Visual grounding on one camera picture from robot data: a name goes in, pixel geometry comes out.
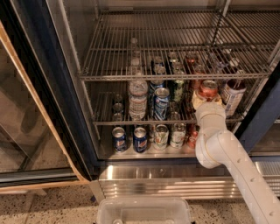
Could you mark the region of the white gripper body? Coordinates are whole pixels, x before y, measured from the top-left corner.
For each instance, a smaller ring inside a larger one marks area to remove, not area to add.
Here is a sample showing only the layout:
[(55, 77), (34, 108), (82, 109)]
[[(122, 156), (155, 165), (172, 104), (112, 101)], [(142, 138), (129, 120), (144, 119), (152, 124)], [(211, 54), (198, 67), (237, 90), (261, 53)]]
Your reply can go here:
[(205, 102), (201, 104), (195, 112), (198, 125), (202, 129), (206, 128), (226, 128), (225, 109), (214, 102)]

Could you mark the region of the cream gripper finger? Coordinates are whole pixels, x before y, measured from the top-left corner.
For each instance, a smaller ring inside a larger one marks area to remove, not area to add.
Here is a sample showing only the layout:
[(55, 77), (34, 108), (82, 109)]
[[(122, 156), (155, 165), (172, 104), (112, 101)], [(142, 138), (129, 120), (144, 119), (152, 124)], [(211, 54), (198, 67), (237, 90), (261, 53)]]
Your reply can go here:
[(213, 102), (217, 103), (217, 104), (222, 104), (222, 99), (221, 96), (219, 94), (217, 94), (214, 98), (213, 98)]
[(192, 95), (192, 106), (194, 109), (198, 109), (207, 99), (199, 95), (198, 91), (194, 91)]

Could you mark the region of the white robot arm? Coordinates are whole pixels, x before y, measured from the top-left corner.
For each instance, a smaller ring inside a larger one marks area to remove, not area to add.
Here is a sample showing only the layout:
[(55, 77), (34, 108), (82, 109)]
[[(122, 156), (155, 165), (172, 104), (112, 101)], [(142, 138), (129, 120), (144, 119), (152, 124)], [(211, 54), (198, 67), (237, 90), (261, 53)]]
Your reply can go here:
[(227, 129), (226, 113), (217, 101), (192, 96), (199, 133), (195, 155), (207, 169), (225, 165), (256, 224), (279, 224), (280, 201), (256, 169), (235, 135)]

